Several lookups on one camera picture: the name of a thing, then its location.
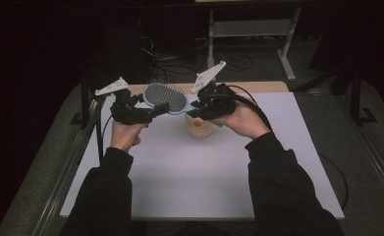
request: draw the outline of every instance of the metal stand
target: metal stand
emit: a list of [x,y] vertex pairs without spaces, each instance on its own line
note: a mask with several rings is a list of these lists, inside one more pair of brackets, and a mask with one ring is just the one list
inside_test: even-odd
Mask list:
[[360,81],[361,76],[357,67],[354,67],[354,74],[352,80],[352,95],[351,95],[351,117],[357,125],[362,126],[363,122],[376,122],[375,116],[369,108],[363,108],[366,117],[360,117]]
[[81,90],[82,90],[82,126],[81,126],[81,129],[84,129],[86,127],[88,119],[89,119],[88,88],[87,88],[85,76],[82,77]]
[[292,21],[289,24],[289,29],[287,30],[286,42],[284,43],[282,49],[277,50],[278,57],[280,58],[280,61],[281,61],[281,65],[283,66],[284,71],[286,72],[286,75],[287,75],[287,79],[290,82],[293,82],[296,79],[296,76],[295,76],[295,73],[293,72],[292,67],[290,66],[289,60],[287,59],[287,53],[289,52],[290,43],[292,42],[301,10],[302,8],[300,7],[296,8],[295,12],[293,13]]
[[207,57],[207,68],[214,66],[213,38],[226,36],[258,36],[258,35],[284,35],[285,43],[277,50],[278,57],[289,81],[294,81],[296,76],[287,59],[287,53],[293,39],[299,15],[302,8],[297,7],[290,19],[284,20],[260,20],[260,21],[231,21],[214,22],[213,11],[209,15],[209,52]]

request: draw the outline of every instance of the bristle pad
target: bristle pad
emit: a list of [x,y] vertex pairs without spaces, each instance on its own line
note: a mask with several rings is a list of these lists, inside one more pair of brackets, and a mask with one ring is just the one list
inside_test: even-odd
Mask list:
[[172,112],[183,110],[188,102],[186,95],[170,84],[149,84],[146,86],[143,95],[153,105],[168,102]]

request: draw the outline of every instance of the metal frame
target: metal frame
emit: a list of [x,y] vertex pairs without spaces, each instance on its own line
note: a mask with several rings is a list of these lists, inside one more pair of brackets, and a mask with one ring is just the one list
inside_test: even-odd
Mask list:
[[73,142],[72,148],[69,153],[69,158],[63,167],[62,172],[54,186],[53,191],[48,197],[47,203],[42,211],[41,217],[36,223],[35,228],[32,231],[32,235],[46,235],[51,226],[52,220],[59,208],[59,205],[66,198],[67,192],[73,182],[74,175],[78,169],[78,162],[82,158],[82,154],[87,146],[88,140],[90,139],[91,131],[93,130],[94,124],[96,123],[95,112],[97,103],[95,101],[90,105],[90,112],[88,122],[84,129],[80,129],[77,134],[75,141]]
[[384,185],[384,160],[382,159],[381,155],[378,153],[375,146],[372,144],[372,141],[370,140],[369,136],[366,134],[366,132],[363,130],[362,127],[359,127],[353,119],[351,119],[349,108],[347,107],[347,103],[342,97],[339,97],[336,99],[337,103],[339,104],[342,113],[345,114],[347,117],[348,122],[351,124],[355,132],[357,133],[357,136],[360,138],[363,146],[367,150],[369,154],[369,160],[371,161],[372,166],[375,169],[375,172],[377,173],[378,177],[381,179],[382,184]]
[[[297,26],[302,8],[297,7],[292,18],[288,20],[260,20],[242,22],[214,22],[213,10],[209,12],[209,51],[207,57],[207,68],[214,66],[213,59],[213,38],[226,36],[256,36],[256,35],[285,35],[285,43],[277,50],[281,65],[286,73],[287,79],[292,82],[296,79],[295,73],[287,59],[290,44]],[[280,28],[287,25],[287,30]]]

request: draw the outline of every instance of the person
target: person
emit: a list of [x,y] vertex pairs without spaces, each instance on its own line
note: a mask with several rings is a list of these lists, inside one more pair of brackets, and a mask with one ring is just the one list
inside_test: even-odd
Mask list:
[[[251,139],[245,148],[258,235],[344,235],[335,217],[320,205],[294,152],[284,150],[248,106],[237,102],[233,114],[213,121]],[[113,122],[111,145],[101,165],[85,177],[61,235],[131,235],[133,186],[128,174],[134,158],[129,149],[140,143],[139,133],[146,126]],[[181,230],[176,235],[192,234]]]

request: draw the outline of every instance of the beige bowl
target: beige bowl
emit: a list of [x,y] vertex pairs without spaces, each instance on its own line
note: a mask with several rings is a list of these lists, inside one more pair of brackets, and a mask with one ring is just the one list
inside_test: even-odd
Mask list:
[[209,137],[215,130],[215,126],[208,121],[204,121],[198,117],[192,118],[187,113],[185,113],[185,117],[188,133],[193,137],[199,139],[206,138]]

